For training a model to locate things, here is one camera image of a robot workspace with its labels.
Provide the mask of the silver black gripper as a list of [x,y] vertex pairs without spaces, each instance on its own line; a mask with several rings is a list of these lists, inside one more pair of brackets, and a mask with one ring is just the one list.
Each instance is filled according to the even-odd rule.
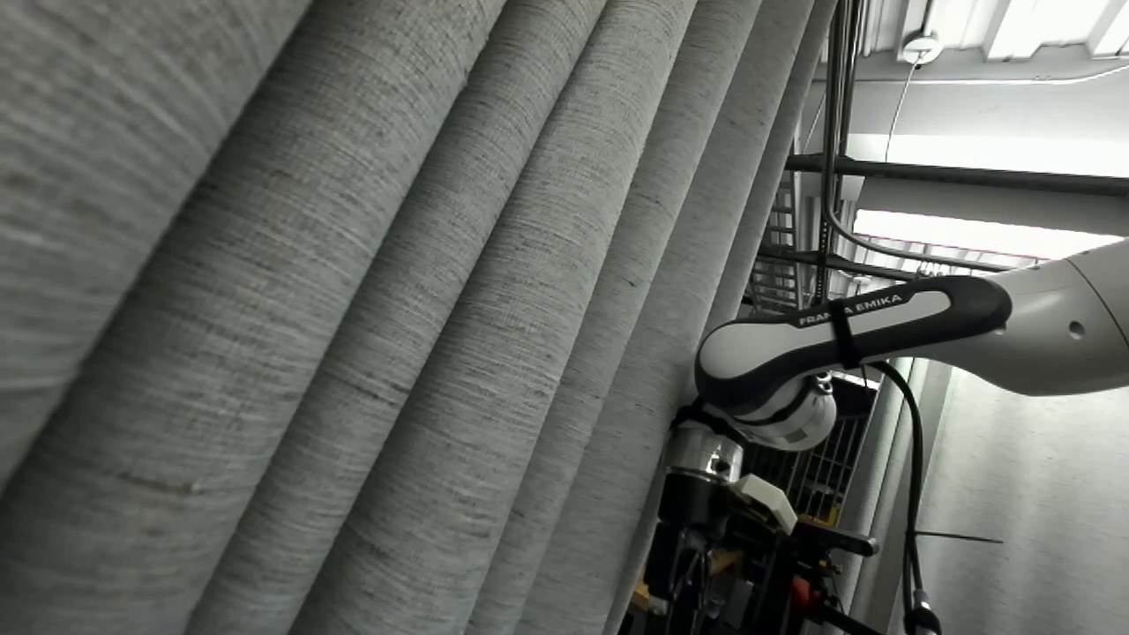
[[744,446],[732,427],[700,406],[684,406],[674,420],[664,482],[664,523],[678,558],[702,555],[722,533],[741,474]]

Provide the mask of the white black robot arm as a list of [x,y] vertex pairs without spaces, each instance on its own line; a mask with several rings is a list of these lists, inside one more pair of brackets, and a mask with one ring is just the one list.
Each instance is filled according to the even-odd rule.
[[1019,396],[1129,384],[1129,239],[1004,275],[928,275],[786,316],[713,323],[694,350],[700,420],[808,451],[832,430],[825,376],[920,357]]

